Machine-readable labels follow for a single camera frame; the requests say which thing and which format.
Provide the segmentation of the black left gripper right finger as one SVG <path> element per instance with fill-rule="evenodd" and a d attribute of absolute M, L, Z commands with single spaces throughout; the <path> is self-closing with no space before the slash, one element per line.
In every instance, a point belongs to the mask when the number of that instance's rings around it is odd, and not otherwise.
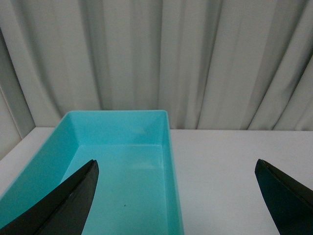
<path fill-rule="evenodd" d="M 259 159 L 257 182 L 281 235 L 313 233 L 313 191 L 270 163 Z"/>

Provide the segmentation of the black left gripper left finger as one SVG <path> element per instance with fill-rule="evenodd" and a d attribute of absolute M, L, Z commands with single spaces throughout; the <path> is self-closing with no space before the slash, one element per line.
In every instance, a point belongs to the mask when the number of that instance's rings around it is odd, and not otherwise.
<path fill-rule="evenodd" d="M 80 235 L 99 176 L 90 160 L 26 212 L 0 229 L 2 235 Z"/>

